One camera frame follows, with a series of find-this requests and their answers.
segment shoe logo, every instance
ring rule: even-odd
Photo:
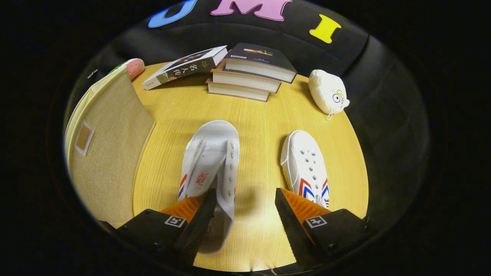
[[[183,177],[183,180],[181,180],[181,184],[179,185],[179,195],[177,195],[177,197],[179,198],[181,196],[181,194],[183,193],[184,191],[184,181],[186,180],[186,178],[188,177],[188,174],[186,173]]]
[[[315,228],[327,224],[327,222],[321,216],[309,218],[305,221],[307,222],[308,226],[310,226],[310,228]]]
[[[311,194],[312,197],[315,198],[314,193],[312,192],[312,187],[310,184],[305,181],[303,178],[300,179],[300,189],[299,189],[299,195],[307,198],[307,193]]]
[[[326,178],[326,181],[324,182],[324,184],[322,185],[321,198],[324,197],[325,193],[327,193],[327,197],[324,198],[323,202],[324,202],[324,205],[326,206],[326,208],[329,209],[329,184],[327,183],[327,178]]]
[[[203,186],[205,184],[206,178],[208,177],[209,173],[201,173],[198,178],[196,179],[196,184]]]
[[[170,216],[164,223],[170,226],[181,228],[186,220],[180,217]]]

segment plush toy face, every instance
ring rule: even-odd
[[[343,81],[323,70],[310,73],[308,86],[317,106],[326,114],[336,114],[350,104]]]

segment wooden table surface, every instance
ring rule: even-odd
[[[358,139],[343,112],[330,121],[316,106],[308,78],[283,83],[267,103],[207,94],[210,74],[195,74],[146,91],[142,82],[165,63],[149,65],[133,80],[156,126],[136,174],[133,211],[161,210],[177,200],[184,149],[198,128],[225,120],[239,132],[235,221],[225,246],[198,254],[194,265],[220,271],[259,271],[295,263],[274,205],[277,187],[287,189],[279,164],[281,147],[294,130],[317,141],[329,178],[330,210],[348,209],[360,218],[368,205],[368,178]]]

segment beige fabric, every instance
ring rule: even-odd
[[[75,150],[82,123],[93,131],[83,156]],[[65,134],[72,182],[92,215],[119,227],[133,218],[133,186],[155,121],[137,97],[123,66],[84,94]]]

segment book cover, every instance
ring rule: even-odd
[[[143,88],[149,90],[190,74],[209,72],[223,60],[227,53],[226,47],[225,45],[207,49],[170,62],[145,80],[142,83]]]
[[[232,50],[230,50],[225,58],[256,61],[297,73],[293,65],[280,50],[269,48],[266,46],[259,46],[241,42],[237,44]]]

